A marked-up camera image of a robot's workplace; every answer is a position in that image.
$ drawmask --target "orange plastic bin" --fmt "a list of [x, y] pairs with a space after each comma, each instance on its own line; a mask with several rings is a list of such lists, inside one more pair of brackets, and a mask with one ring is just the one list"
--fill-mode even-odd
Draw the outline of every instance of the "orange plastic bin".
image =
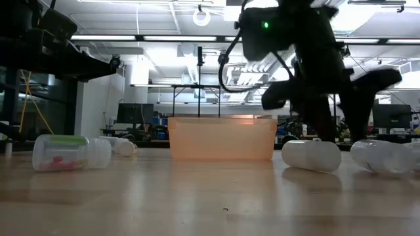
[[169, 118], [173, 159], [271, 160], [277, 122], [273, 119]]

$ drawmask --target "green label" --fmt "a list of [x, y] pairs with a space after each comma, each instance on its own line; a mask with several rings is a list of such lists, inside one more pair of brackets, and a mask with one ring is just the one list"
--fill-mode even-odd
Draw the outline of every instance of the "green label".
[[50, 137], [50, 143], [52, 144], [64, 144], [64, 145], [79, 145], [86, 146], [86, 139], [78, 136], [68, 135], [54, 135]]

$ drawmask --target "computer monitor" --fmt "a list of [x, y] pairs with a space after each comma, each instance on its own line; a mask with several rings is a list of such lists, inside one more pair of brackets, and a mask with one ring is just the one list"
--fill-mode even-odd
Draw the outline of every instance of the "computer monitor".
[[117, 123], [133, 124], [133, 128], [136, 124], [153, 124], [153, 104], [119, 104]]
[[409, 128], [410, 105], [374, 104], [372, 107], [373, 126], [376, 128]]

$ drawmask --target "wooden table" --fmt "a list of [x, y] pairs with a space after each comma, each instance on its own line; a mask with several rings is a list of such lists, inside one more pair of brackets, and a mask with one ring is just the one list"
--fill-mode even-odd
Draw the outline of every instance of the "wooden table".
[[333, 174], [272, 162], [171, 161], [169, 149], [105, 170], [35, 173], [1, 158], [0, 235], [420, 235], [420, 175]]

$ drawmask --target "round ceiling lamp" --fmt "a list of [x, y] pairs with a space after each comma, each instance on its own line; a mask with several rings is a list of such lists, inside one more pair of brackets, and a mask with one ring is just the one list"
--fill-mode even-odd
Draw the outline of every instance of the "round ceiling lamp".
[[[203, 12], [205, 14], [205, 16], [204, 16], [204, 19], [199, 20], [198, 19], [198, 14], [201, 13], [201, 12]], [[207, 9], [203, 9], [202, 11], [200, 11], [200, 10], [197, 9], [194, 12], [194, 14], [192, 15], [192, 20], [194, 21], [194, 23], [197, 26], [206, 26], [206, 25], [208, 25], [210, 23], [210, 18], [211, 18], [210, 17], [210, 12]]]

